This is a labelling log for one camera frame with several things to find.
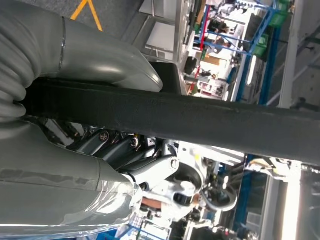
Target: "gray floor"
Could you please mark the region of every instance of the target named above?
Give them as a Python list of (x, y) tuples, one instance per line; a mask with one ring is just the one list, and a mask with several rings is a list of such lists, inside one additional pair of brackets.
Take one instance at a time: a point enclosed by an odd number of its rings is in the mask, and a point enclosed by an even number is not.
[[(64, 17), (70, 18), (82, 0), (19, 0)], [(137, 15), (143, 0), (93, 0), (102, 29), (117, 39), (122, 39), (131, 23)], [(76, 19), (92, 28), (97, 28), (96, 22), (88, 4)]]

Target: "green bin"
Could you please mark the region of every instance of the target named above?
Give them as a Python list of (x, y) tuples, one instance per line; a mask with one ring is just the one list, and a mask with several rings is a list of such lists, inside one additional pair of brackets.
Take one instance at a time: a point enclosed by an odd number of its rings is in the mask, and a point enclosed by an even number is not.
[(253, 51), (253, 55), (257, 56), (257, 57), (262, 57), (266, 50), (268, 47), (268, 41), (269, 36), (267, 34), (263, 34), (259, 41), (257, 42), (257, 46)]
[(276, 12), (269, 22), (269, 26), (274, 27), (274, 28), (280, 28), (282, 27), (288, 18), (289, 15), (288, 13), (288, 3), (285, 2), (278, 2), (276, 6), (276, 9), (279, 10), (278, 12)]

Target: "bolt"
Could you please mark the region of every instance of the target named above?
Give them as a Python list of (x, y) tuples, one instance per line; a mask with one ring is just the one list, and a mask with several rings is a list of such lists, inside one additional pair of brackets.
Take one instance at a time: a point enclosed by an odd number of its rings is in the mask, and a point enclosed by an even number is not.
[(170, 166), (173, 169), (173, 170), (176, 170), (178, 168), (179, 166), (179, 161), (177, 159), (172, 159), (170, 163)]

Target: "yellow floor marking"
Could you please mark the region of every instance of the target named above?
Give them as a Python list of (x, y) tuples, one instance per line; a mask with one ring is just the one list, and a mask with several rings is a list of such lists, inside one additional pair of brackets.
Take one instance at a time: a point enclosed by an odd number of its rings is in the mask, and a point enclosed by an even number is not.
[(71, 16), (72, 20), (75, 20), (78, 16), (84, 9), (84, 7), (88, 2), (88, 0), (82, 0), (75, 11)]
[(94, 3), (92, 2), (92, 0), (88, 0), (88, 3), (89, 3), (90, 9), (92, 12), (93, 17), (94, 18), (95, 24), (97, 24), (97, 29), (102, 32), (103, 27), (101, 27), (100, 21), (99, 20), (97, 11), (94, 6)]

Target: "white metal component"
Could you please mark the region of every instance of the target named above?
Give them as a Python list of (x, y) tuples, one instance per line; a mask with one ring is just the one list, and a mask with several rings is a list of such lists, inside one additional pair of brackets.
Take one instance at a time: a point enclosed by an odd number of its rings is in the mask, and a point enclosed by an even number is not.
[(290, 27), (290, 36), (288, 44), (287, 57), (285, 58), (285, 73), (283, 75), (280, 102), (278, 104), (280, 108), (288, 109), (291, 106), (291, 95), (296, 69), (297, 52), (298, 51), (299, 45), (299, 31), (303, 13), (303, 1), (304, 0), (297, 0), (295, 2), (295, 12)]
[(268, 177), (262, 208), (260, 240), (272, 240), (280, 181)]

